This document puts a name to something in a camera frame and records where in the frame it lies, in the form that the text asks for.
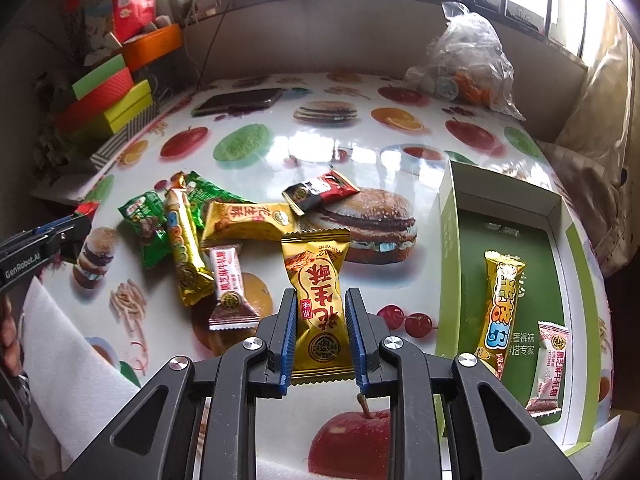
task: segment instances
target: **gold candy wrapper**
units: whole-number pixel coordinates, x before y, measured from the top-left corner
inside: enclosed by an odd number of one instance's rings
[[[351,235],[347,229],[282,237],[289,281],[298,294],[293,384],[353,378],[338,272]]]
[[[525,264],[515,256],[502,256],[496,251],[487,251],[484,259],[488,279],[486,317],[476,357],[500,379],[513,331]]]
[[[212,272],[200,255],[187,190],[175,187],[167,191],[164,212],[178,273],[180,299],[184,306],[191,306],[213,294],[215,284]]]
[[[284,233],[296,231],[296,216],[288,204],[225,204],[213,202],[202,234],[202,247],[228,238],[279,242]]]

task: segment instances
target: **screw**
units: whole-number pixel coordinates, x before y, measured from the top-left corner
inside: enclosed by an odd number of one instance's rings
[[[398,350],[402,348],[404,344],[402,339],[396,337],[395,335],[390,335],[389,337],[385,337],[385,341],[383,343],[387,348],[391,348],[392,350]]]
[[[184,370],[189,364],[189,360],[183,356],[178,355],[178,357],[174,357],[169,361],[169,368],[171,370]]]
[[[242,346],[247,350],[257,350],[262,346],[262,339],[259,337],[248,337],[242,342]]]
[[[466,368],[476,366],[478,358],[473,354],[460,354],[458,356],[458,362]]]

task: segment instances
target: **red and black candy wrapper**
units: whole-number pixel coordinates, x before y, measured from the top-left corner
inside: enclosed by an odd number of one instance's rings
[[[343,174],[331,170],[316,178],[287,187],[282,196],[294,213],[302,216],[323,205],[360,192]]]

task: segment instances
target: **striped box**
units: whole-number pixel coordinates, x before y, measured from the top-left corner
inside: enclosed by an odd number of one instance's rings
[[[96,171],[104,168],[109,161],[118,153],[120,148],[135,137],[145,126],[158,116],[158,105],[151,106],[136,115],[127,125],[105,142],[100,149],[95,152],[90,161]]]

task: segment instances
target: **hamburger print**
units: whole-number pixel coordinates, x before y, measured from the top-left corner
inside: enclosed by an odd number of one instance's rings
[[[95,288],[109,270],[118,244],[118,233],[108,227],[98,227],[84,242],[78,263],[74,265],[74,279],[82,288]]]
[[[385,265],[402,262],[417,237],[414,207],[403,196],[364,187],[356,195],[325,205],[303,217],[307,229],[347,228],[347,261]]]

